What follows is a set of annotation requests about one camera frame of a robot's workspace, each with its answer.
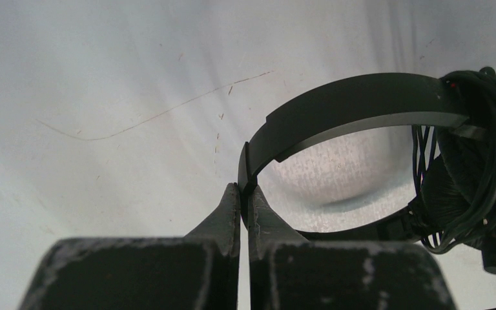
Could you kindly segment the small black on-ear headphones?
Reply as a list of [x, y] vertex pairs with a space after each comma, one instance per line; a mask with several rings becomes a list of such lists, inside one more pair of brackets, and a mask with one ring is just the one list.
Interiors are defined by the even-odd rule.
[[247, 199], [272, 161], [339, 136], [410, 126], [415, 197], [376, 222], [337, 232], [299, 231], [309, 241], [421, 242], [444, 254], [464, 244], [496, 274], [496, 71], [442, 78], [407, 73], [356, 76], [305, 92], [267, 116], [240, 154], [238, 190]]

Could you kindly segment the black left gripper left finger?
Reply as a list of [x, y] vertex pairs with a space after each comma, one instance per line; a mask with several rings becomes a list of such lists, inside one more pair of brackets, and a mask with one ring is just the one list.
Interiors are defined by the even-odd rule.
[[182, 237], [67, 238], [48, 250], [21, 309], [236, 309], [240, 193]]

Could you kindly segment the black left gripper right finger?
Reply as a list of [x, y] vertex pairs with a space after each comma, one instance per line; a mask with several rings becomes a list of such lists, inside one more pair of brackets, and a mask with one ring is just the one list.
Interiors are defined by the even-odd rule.
[[440, 268], [405, 242], [309, 241], [263, 191], [247, 199], [252, 309], [454, 309]]

